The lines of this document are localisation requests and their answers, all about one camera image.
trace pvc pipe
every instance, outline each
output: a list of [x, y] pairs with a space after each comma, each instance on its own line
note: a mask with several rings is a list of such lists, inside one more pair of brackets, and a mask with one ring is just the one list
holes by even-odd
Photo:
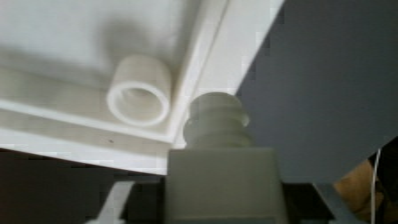
[[157, 124], [170, 111], [170, 72], [161, 61], [129, 56], [116, 66], [106, 95], [115, 118], [132, 126]]

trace cable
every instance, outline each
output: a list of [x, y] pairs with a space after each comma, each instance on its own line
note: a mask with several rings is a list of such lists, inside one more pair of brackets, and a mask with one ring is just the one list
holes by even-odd
[[379, 160], [381, 149], [376, 150], [376, 159], [374, 159], [374, 167], [372, 167], [372, 177], [371, 177], [371, 224], [374, 224], [376, 220], [376, 202], [374, 202], [374, 185], [376, 185], [376, 168], [378, 168], [378, 160]]

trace white pipe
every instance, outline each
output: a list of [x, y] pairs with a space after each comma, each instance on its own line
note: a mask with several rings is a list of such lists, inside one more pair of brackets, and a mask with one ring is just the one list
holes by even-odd
[[129, 56], [115, 70], [106, 95], [115, 118], [132, 126], [157, 124], [170, 110], [170, 72], [161, 61]]

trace dark gray wall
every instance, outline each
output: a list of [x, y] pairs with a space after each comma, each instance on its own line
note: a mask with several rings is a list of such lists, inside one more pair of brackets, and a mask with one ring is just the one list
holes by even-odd
[[398, 1], [285, 1], [237, 96], [282, 180], [333, 181], [398, 135]]

